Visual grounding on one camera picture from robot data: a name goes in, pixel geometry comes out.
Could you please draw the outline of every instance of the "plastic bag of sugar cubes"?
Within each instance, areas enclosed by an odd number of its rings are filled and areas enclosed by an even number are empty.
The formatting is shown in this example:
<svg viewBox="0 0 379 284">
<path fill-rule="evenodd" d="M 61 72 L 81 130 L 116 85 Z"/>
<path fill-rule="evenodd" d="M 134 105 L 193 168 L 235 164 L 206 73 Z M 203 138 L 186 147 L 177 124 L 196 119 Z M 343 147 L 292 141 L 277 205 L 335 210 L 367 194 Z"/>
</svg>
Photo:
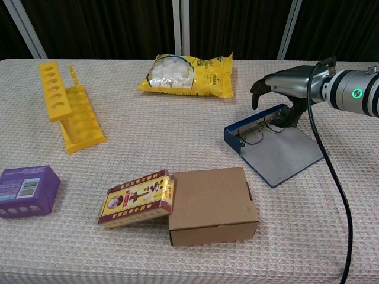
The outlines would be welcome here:
<svg viewBox="0 0 379 284">
<path fill-rule="evenodd" d="M 231 98 L 232 56 L 202 60 L 191 56 L 158 55 L 137 90 Z"/>
</svg>

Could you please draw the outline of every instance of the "white tablecloth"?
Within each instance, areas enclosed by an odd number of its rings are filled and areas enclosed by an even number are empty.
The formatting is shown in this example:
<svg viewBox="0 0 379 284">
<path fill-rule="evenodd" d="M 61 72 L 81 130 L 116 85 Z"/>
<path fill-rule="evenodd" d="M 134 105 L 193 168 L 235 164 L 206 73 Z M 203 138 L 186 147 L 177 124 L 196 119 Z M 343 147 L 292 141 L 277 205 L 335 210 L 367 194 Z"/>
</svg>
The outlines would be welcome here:
<svg viewBox="0 0 379 284">
<path fill-rule="evenodd" d="M 279 103 L 250 87 L 304 62 L 234 62 L 232 99 L 140 94 L 150 60 L 72 63 L 108 138 L 71 156 L 49 122 L 38 60 L 0 62 L 0 170 L 49 164 L 62 180 L 53 212 L 0 220 L 1 283 L 338 283 L 345 264 L 345 210 L 324 160 L 270 188 L 224 141 L 224 127 Z M 370 63 L 339 62 L 341 69 Z M 314 106 L 354 219 L 349 283 L 379 282 L 379 120 Z M 307 115 L 298 127 L 313 137 Z M 97 215 L 108 188 L 164 168 L 244 167 L 259 211 L 253 239 L 174 248 L 166 218 L 105 230 Z"/>
</svg>

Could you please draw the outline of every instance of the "cardboard box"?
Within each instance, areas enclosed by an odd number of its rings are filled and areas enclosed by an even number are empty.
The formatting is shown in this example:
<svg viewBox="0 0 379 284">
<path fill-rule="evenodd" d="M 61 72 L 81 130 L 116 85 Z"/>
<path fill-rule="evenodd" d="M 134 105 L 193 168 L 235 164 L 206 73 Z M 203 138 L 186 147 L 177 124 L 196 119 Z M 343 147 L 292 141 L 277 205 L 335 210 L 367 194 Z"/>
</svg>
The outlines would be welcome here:
<svg viewBox="0 0 379 284">
<path fill-rule="evenodd" d="M 49 166 L 4 170 L 0 176 L 0 217 L 51 213 L 60 184 Z"/>
<path fill-rule="evenodd" d="M 174 179 L 167 170 L 110 188 L 98 223 L 115 228 L 165 216 L 172 211 Z"/>
<path fill-rule="evenodd" d="M 173 175 L 169 232 L 174 247 L 253 237 L 258 213 L 241 167 Z"/>
</svg>

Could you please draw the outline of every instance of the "brown cardboard box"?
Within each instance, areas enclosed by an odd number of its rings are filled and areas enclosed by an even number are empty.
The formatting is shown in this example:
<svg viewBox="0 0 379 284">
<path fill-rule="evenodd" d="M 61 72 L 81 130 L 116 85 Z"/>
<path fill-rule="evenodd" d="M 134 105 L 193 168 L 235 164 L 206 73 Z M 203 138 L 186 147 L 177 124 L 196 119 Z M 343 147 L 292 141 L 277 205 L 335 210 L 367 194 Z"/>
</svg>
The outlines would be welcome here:
<svg viewBox="0 0 379 284">
<path fill-rule="evenodd" d="M 174 176 L 174 208 L 169 216 L 174 247 L 252 238 L 258 214 L 241 167 Z"/>
</svg>

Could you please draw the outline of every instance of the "box lid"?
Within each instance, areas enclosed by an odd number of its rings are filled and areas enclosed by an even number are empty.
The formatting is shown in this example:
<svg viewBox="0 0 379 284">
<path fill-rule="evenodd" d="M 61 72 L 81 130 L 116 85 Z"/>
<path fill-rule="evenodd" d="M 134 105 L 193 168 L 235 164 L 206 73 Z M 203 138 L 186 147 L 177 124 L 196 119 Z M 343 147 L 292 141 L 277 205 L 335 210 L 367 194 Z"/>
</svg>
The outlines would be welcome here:
<svg viewBox="0 0 379 284">
<path fill-rule="evenodd" d="M 241 167 L 174 173 L 170 230 L 258 222 Z"/>
</svg>

